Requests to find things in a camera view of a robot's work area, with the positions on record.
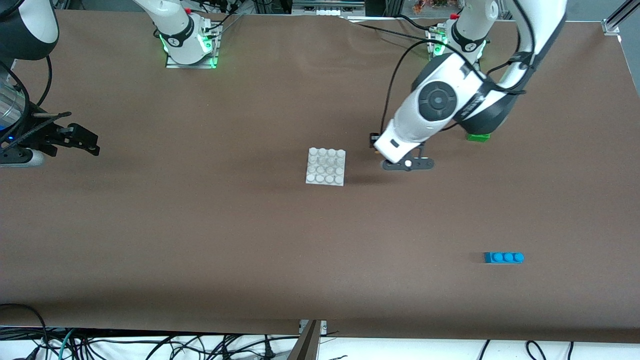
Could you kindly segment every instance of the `lego stud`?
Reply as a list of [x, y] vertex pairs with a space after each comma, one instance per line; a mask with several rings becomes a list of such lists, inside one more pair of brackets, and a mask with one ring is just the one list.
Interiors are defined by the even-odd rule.
[[488, 264], [521, 264], [524, 255], [521, 252], [485, 252], [484, 262]]
[[343, 186], [345, 155], [344, 150], [310, 148], [306, 183]]

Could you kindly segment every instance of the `white lego plate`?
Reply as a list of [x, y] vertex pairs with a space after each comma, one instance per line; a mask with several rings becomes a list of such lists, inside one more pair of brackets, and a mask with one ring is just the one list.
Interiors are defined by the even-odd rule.
[[309, 149], [307, 184], [344, 186], [345, 157], [344, 150]]

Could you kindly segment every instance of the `brown table surface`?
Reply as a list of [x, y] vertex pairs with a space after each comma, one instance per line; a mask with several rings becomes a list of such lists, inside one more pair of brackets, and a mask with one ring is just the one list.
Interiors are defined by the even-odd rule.
[[[640, 102], [616, 37], [567, 23], [487, 143], [453, 129], [429, 172], [368, 148], [412, 40], [335, 17], [246, 16], [216, 70], [164, 68], [144, 13], [58, 13], [49, 112], [100, 136], [3, 169], [2, 302], [49, 325], [343, 336], [640, 341]], [[371, 24], [419, 35], [398, 21]], [[515, 48], [493, 28], [483, 69]], [[425, 64], [407, 57], [389, 116]], [[21, 61], [32, 97], [44, 61]], [[309, 147], [346, 185], [305, 184]], [[522, 265], [482, 264], [520, 251]], [[4, 312], [4, 323], [34, 323]]]

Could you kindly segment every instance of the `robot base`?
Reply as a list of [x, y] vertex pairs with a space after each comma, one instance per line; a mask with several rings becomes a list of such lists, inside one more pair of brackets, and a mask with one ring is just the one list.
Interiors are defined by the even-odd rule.
[[[211, 24], [219, 24], [220, 22], [212, 21]], [[185, 65], [175, 62], [171, 56], [167, 54], [166, 65], [167, 69], [215, 69], [218, 67], [218, 55], [220, 55], [220, 42], [222, 36], [222, 25], [208, 32], [208, 36], [211, 36], [210, 40], [202, 40], [202, 43], [206, 47], [211, 47], [212, 51], [203, 57], [200, 61]]]
[[[379, 137], [380, 134], [371, 133], [369, 135], [369, 147], [373, 148], [373, 143], [376, 142]], [[388, 171], [431, 170], [435, 165], [435, 162], [433, 161], [433, 159], [425, 158], [422, 156], [422, 153], [424, 152], [424, 142], [418, 145], [416, 149], [418, 149], [417, 157], [413, 156], [413, 151], [407, 152], [402, 157], [402, 159], [400, 159], [400, 161], [395, 164], [389, 160], [382, 161], [382, 169]]]

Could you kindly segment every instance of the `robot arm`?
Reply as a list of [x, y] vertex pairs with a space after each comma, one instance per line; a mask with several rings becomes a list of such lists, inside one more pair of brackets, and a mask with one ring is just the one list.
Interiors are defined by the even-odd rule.
[[[473, 71], [479, 44], [497, 16], [493, 0], [468, 1], [458, 20], [447, 22], [449, 39], [464, 58], [445, 53], [431, 60], [414, 81], [374, 146], [391, 163], [454, 120], [470, 134], [488, 134], [506, 119], [518, 95], [557, 38], [565, 20], [566, 0], [507, 0], [519, 46], [500, 83]], [[474, 23], [479, 24], [474, 30]]]
[[[179, 0], [134, 0], [151, 16], [164, 49], [179, 64], [193, 64], [211, 53], [207, 34], [211, 21], [185, 10]], [[58, 42], [58, 21], [51, 0], [0, 0], [0, 54], [40, 60]], [[33, 104], [26, 89], [0, 79], [0, 167], [33, 167], [57, 146], [76, 147], [98, 155], [98, 136], [78, 124], [54, 123], [70, 113], [47, 114]]]

